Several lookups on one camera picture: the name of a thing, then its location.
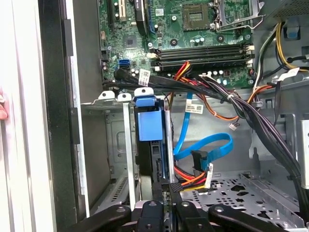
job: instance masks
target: small circuit chip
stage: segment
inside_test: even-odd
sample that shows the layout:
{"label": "small circuit chip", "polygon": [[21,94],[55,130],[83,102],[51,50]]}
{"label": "small circuit chip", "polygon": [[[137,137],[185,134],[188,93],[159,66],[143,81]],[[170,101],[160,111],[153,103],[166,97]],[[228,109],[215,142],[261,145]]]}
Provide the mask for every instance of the small circuit chip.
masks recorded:
{"label": "small circuit chip", "polygon": [[124,49],[137,48],[136,35],[126,35],[124,36]]}
{"label": "small circuit chip", "polygon": [[183,30],[206,30],[209,28],[207,3],[183,5]]}

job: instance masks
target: blue connector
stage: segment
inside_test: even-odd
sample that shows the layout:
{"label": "blue connector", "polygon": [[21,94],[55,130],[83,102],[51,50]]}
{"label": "blue connector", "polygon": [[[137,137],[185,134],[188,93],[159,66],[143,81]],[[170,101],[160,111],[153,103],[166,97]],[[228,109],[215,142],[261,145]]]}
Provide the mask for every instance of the blue connector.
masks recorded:
{"label": "blue connector", "polygon": [[130,65],[130,60],[129,59],[120,59],[118,61],[119,65]]}
{"label": "blue connector", "polygon": [[130,60],[129,59],[120,59],[118,61],[118,64],[119,64],[120,69],[125,69],[125,70],[130,69]]}

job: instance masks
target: orange wire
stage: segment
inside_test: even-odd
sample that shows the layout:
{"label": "orange wire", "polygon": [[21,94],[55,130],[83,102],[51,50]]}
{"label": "orange wire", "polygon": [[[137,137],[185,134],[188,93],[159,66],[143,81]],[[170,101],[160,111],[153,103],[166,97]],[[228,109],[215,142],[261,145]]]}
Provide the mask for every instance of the orange wire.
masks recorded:
{"label": "orange wire", "polygon": [[179,171],[177,168],[174,168],[175,171],[185,180],[189,181],[192,179],[192,177],[186,175],[185,173],[182,173],[181,171]]}
{"label": "orange wire", "polygon": [[192,179],[192,180],[188,180],[187,182],[182,183],[182,186],[187,185],[187,184],[190,184],[190,183],[192,183],[192,182],[194,182],[194,181],[200,179],[200,178],[203,177],[204,175],[205,175],[205,173],[202,173],[202,174],[199,175],[198,177],[195,177],[195,178]]}

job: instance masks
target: cable tie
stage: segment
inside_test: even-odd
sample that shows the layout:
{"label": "cable tie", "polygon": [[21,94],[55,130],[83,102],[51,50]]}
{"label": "cable tie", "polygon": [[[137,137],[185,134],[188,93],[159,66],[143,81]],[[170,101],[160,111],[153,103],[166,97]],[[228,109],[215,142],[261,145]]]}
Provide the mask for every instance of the cable tie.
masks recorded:
{"label": "cable tie", "polygon": [[230,98],[233,98],[233,97],[234,97],[234,95],[233,95],[233,94],[230,94],[230,95],[227,96],[226,99],[227,99],[227,100],[230,100]]}

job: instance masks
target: white label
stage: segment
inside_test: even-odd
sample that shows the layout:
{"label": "white label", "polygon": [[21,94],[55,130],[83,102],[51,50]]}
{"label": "white label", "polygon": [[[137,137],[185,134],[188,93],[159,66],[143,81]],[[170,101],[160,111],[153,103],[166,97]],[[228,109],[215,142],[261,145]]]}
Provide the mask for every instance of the white label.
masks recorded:
{"label": "white label", "polygon": [[139,76],[139,85],[140,86],[148,86],[150,77],[150,71],[145,69],[140,69],[140,76]]}
{"label": "white label", "polygon": [[155,16],[164,16],[164,9],[156,9]]}
{"label": "white label", "polygon": [[203,114],[204,105],[199,104],[187,104],[185,106],[185,111],[188,113],[195,113],[195,114]]}
{"label": "white label", "polygon": [[298,74],[300,68],[295,68],[295,69],[291,69],[290,71],[288,71],[287,73],[282,74],[278,81],[283,81],[285,78],[289,78],[292,76],[296,76]]}
{"label": "white label", "polygon": [[207,172],[206,181],[205,181],[205,188],[206,189],[211,188],[212,173],[213,173],[213,164],[209,163],[209,171]]}

